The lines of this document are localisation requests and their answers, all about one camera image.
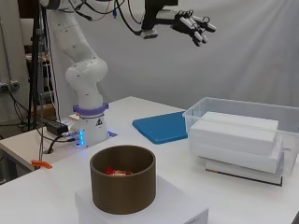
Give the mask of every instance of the orange handle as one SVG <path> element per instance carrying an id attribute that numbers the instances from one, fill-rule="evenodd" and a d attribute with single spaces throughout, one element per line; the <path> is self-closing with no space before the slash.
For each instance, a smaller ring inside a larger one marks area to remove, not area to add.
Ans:
<path id="1" fill-rule="evenodd" d="M 48 164 L 46 161 L 31 161 L 32 166 L 39 166 L 39 167 L 45 167 L 47 169 L 51 169 L 52 166 Z"/>

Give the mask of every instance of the brown cylinder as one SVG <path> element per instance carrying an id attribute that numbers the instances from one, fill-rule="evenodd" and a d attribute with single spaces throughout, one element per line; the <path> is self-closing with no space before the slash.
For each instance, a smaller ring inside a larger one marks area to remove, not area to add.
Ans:
<path id="1" fill-rule="evenodd" d="M 107 167 L 132 175 L 106 175 Z M 104 212 L 127 215 L 148 207 L 156 197 L 155 155 L 143 147 L 104 149 L 91 159 L 93 202 Z"/>

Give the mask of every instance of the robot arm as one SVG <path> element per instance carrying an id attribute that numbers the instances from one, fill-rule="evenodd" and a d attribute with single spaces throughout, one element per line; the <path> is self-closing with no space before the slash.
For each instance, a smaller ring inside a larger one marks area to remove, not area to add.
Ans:
<path id="1" fill-rule="evenodd" d="M 92 21 L 93 18 L 83 14 L 80 9 L 86 5 L 93 11 L 97 10 L 91 8 L 88 0 L 39 1 L 45 9 L 51 10 L 52 30 L 63 52 L 74 62 L 65 73 L 66 80 L 78 97 L 78 106 L 75 107 L 75 111 L 80 114 L 80 120 L 73 126 L 72 131 L 76 133 L 78 146 L 91 147 L 108 138 L 104 117 L 107 106 L 103 104 L 103 97 L 99 94 L 96 85 L 107 74 L 107 64 L 98 57 L 87 42 L 74 13 Z M 125 21 L 119 0 L 114 1 L 116 1 L 121 17 Z M 163 10 L 164 6 L 176 6 L 177 4 L 178 0 L 146 0 L 142 30 L 135 34 L 139 34 L 143 38 L 153 38 L 157 36 L 153 30 L 154 26 L 166 24 L 178 32 L 189 35 L 196 46 L 206 43 L 207 39 L 203 32 L 215 32 L 216 28 L 209 24 L 209 20 L 206 18 L 194 17 L 192 11 Z"/>

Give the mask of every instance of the blue tray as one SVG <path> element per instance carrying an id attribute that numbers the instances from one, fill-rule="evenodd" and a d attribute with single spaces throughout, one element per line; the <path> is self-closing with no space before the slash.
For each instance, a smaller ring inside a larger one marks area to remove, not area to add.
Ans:
<path id="1" fill-rule="evenodd" d="M 185 139 L 185 118 L 183 112 L 167 114 L 146 119 L 136 119 L 133 126 L 146 136 L 153 144 L 163 144 Z"/>

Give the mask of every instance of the white curtain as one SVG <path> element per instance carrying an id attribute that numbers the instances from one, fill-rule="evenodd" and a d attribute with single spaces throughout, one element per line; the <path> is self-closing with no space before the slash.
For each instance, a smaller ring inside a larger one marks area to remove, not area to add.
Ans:
<path id="1" fill-rule="evenodd" d="M 131 3 L 140 19 L 142 1 Z M 105 10 L 104 4 L 98 5 Z M 126 5 L 123 8 L 133 24 Z M 107 102 L 132 95 L 188 108 L 209 96 L 299 106 L 298 0 L 180 0 L 179 8 L 208 16 L 218 27 L 215 34 L 207 34 L 206 45 L 197 48 L 187 35 L 167 26 L 156 27 L 158 38 L 143 40 L 132 35 L 120 17 L 99 22 L 78 18 L 91 46 L 109 66 L 98 85 Z M 67 116 L 76 103 L 64 80 L 71 62 L 54 36 L 51 41 L 61 115 Z"/>

